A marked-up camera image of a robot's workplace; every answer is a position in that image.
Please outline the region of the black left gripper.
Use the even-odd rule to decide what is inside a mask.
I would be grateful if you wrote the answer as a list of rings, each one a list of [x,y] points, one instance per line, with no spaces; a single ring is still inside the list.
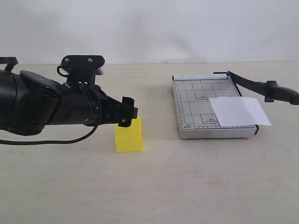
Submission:
[[[123,96],[119,102],[98,85],[90,87],[85,83],[55,83],[46,89],[57,99],[47,125],[117,124],[119,127],[130,127],[132,118],[138,115],[133,98]]]

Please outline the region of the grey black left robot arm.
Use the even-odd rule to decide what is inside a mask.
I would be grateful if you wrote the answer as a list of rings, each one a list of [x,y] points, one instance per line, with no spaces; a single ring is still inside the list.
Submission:
[[[57,67],[63,84],[21,70],[15,57],[2,57],[0,72],[0,128],[22,136],[39,134],[48,125],[118,124],[129,127],[138,109],[130,97],[108,96],[95,83],[105,59],[99,55],[67,55]]]

